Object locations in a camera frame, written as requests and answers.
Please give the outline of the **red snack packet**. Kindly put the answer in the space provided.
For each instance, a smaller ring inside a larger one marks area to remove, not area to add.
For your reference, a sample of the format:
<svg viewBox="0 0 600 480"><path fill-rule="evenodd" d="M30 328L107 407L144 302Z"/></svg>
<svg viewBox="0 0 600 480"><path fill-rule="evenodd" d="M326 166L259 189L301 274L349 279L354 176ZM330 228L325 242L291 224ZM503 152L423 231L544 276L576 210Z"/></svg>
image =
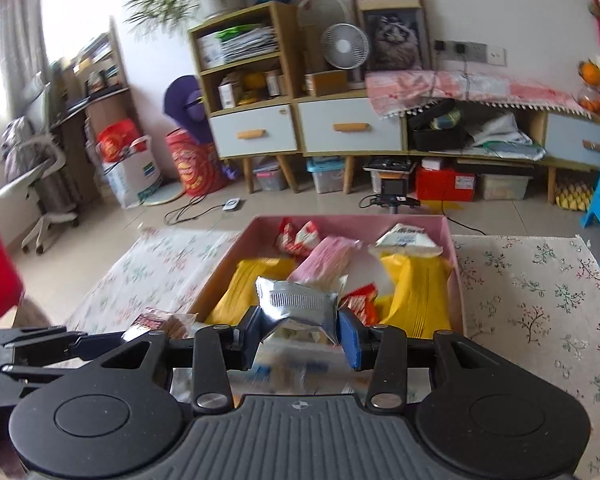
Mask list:
<svg viewBox="0 0 600 480"><path fill-rule="evenodd" d="M366 284L340 299L339 309L351 311L365 326L374 326L379 322L379 314L375 306L378 289L374 283Z"/></svg>

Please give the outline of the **large yellow snack bag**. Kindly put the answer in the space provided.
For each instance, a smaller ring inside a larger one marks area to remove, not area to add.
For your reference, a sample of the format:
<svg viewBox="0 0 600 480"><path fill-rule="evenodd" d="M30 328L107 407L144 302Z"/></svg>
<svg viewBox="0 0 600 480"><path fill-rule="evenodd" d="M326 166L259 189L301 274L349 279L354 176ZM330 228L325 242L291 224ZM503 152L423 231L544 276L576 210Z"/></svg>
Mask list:
<svg viewBox="0 0 600 480"><path fill-rule="evenodd" d="M296 268L293 258L255 258L238 263L226 292L206 317L211 325L237 325L248 309L258 305L257 278L283 281Z"/></svg>

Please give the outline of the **yellow pillow snack bag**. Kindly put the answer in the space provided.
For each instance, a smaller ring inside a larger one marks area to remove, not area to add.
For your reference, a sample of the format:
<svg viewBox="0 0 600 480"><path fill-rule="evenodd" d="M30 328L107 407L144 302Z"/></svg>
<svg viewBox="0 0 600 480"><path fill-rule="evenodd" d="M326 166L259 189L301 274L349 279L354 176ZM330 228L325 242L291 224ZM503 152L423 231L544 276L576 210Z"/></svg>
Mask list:
<svg viewBox="0 0 600 480"><path fill-rule="evenodd" d="M400 328L410 338L431 339L450 330L448 279L451 266L441 256L383 254L380 262L394 291L375 300L379 323Z"/></svg>

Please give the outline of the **silver white snack packet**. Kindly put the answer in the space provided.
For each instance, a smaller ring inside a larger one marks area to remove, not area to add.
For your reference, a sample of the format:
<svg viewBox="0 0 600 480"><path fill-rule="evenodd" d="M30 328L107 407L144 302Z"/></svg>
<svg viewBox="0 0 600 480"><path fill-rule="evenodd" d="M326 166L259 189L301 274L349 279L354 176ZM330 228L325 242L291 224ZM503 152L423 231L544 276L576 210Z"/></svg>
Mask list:
<svg viewBox="0 0 600 480"><path fill-rule="evenodd" d="M336 292L263 276L256 279L256 291L260 310L274 325L291 321L319 328L333 344L338 344Z"/></svg>

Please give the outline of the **pink snack packet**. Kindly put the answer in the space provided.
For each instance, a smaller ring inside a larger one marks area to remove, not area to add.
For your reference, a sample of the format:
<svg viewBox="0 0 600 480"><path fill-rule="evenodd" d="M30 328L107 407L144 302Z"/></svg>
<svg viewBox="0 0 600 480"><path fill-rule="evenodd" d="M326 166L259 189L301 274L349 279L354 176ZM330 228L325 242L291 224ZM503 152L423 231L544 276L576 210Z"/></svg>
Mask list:
<svg viewBox="0 0 600 480"><path fill-rule="evenodd" d="M354 254L362 248L360 240L326 236L288 276L287 281L321 290L334 290Z"/></svg>

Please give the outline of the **white triangular snack packet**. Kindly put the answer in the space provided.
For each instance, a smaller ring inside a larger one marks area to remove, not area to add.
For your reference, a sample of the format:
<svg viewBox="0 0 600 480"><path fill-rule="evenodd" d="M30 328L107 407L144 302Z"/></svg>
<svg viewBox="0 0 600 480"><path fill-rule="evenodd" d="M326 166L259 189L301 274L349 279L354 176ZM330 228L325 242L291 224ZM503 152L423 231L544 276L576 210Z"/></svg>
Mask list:
<svg viewBox="0 0 600 480"><path fill-rule="evenodd" d="M434 258L443 254L443 249L435 243L424 228L397 223L381 235L368 250L377 257L404 255Z"/></svg>

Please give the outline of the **floral tablecloth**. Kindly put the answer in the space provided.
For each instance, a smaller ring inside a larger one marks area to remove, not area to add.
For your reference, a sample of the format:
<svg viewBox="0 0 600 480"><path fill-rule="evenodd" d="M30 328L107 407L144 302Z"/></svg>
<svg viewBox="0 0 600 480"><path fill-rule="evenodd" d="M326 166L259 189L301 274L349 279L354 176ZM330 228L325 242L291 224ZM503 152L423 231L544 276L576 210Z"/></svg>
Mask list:
<svg viewBox="0 0 600 480"><path fill-rule="evenodd" d="M237 240L234 231L143 229L68 318L125 330L143 310L183 313ZM600 479L600 266L581 237L454 238L469 339L579 400L592 434L577 468Z"/></svg>

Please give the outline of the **red storage box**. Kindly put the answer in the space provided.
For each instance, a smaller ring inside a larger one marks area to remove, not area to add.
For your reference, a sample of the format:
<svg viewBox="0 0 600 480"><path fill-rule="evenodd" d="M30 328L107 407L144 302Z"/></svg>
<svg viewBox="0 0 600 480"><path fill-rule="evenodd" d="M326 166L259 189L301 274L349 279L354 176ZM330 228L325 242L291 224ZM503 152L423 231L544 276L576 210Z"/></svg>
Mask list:
<svg viewBox="0 0 600 480"><path fill-rule="evenodd" d="M419 200L439 202L472 202L475 197L476 177L462 174L453 168L416 170L415 193Z"/></svg>

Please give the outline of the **white shopping bag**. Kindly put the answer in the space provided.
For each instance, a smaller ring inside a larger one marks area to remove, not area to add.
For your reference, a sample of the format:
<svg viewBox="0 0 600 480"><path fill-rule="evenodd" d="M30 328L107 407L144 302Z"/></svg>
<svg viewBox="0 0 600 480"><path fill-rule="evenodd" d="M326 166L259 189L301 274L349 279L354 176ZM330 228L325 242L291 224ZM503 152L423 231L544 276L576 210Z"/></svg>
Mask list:
<svg viewBox="0 0 600 480"><path fill-rule="evenodd" d="M143 205L162 183L162 174L151 151L151 137L134 140L116 162L104 162L102 171L123 209Z"/></svg>

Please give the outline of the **white office chair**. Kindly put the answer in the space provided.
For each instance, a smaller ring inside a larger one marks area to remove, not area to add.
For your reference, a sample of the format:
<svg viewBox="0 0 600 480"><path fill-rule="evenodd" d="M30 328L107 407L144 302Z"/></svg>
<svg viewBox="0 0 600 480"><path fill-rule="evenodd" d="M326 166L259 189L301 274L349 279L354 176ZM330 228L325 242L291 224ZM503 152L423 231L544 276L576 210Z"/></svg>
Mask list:
<svg viewBox="0 0 600 480"><path fill-rule="evenodd" d="M20 248L27 254L34 246L38 255L45 252L48 231L52 226L79 224L76 204L72 200L55 207L44 202L44 184L66 166L67 157L49 133L35 133L29 118L21 116L7 125L2 134L1 156L5 183L0 188L0 200L22 194L38 199L40 218L23 237Z"/></svg>

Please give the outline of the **purple plush toy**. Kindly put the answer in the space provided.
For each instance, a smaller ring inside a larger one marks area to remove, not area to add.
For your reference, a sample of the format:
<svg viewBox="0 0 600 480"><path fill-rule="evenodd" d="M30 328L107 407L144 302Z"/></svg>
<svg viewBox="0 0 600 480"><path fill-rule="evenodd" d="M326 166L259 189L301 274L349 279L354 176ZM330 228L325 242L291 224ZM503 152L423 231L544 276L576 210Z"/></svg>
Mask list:
<svg viewBox="0 0 600 480"><path fill-rule="evenodd" d="M170 83L164 92L163 113L186 130L196 143L213 142L204 96L194 75L181 76Z"/></svg>

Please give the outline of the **pink patterned cloth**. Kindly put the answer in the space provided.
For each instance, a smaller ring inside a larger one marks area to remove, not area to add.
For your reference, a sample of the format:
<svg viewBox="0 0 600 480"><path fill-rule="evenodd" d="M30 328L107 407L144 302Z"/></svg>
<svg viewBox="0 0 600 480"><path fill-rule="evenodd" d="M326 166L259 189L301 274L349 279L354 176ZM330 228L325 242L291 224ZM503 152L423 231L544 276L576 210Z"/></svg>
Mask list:
<svg viewBox="0 0 600 480"><path fill-rule="evenodd" d="M385 118L419 114L443 100L592 117L567 92L502 75L388 70L366 73L365 85L373 110Z"/></svg>

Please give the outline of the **wooden cabinet with drawers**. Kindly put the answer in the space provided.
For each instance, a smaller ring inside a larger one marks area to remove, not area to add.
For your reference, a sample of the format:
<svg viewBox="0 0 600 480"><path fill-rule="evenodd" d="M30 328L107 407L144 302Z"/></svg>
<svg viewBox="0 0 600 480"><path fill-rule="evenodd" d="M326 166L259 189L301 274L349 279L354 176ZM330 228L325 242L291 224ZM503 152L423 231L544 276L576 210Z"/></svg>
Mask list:
<svg viewBox="0 0 600 480"><path fill-rule="evenodd" d="M272 28L273 51L216 67L202 66L202 38L249 24ZM349 193L358 158L408 155L413 151L408 145L406 120L378 115L366 90L349 89L329 96L306 93L304 32L293 4L250 6L189 29L188 36L216 154L222 160L240 160L249 191L254 189L253 161L258 156L274 157L292 190L298 184L290 166L291 156L341 156L343 191ZM256 102L223 106L219 90L222 81L273 70L282 77L283 94L270 96L262 89Z"/></svg>

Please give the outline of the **white desk fan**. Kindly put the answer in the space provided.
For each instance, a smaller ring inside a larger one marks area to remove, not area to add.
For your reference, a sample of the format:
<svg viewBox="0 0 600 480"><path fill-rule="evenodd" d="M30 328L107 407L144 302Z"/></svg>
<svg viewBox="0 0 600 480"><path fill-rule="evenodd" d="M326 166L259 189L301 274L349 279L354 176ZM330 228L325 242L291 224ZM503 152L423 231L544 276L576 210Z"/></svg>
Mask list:
<svg viewBox="0 0 600 480"><path fill-rule="evenodd" d="M370 56L370 43L362 29L349 23L333 24L322 33L321 48L329 65L346 72L351 89L365 88L363 68Z"/></svg>

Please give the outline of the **framed cat picture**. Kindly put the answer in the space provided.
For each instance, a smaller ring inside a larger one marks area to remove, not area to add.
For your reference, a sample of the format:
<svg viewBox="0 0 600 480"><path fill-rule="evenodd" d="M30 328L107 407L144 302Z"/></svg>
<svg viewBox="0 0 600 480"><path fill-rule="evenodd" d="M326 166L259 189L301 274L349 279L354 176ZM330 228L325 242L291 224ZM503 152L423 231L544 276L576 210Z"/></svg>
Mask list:
<svg viewBox="0 0 600 480"><path fill-rule="evenodd" d="M352 0L352 6L370 43L366 70L430 70L425 0Z"/></svg>

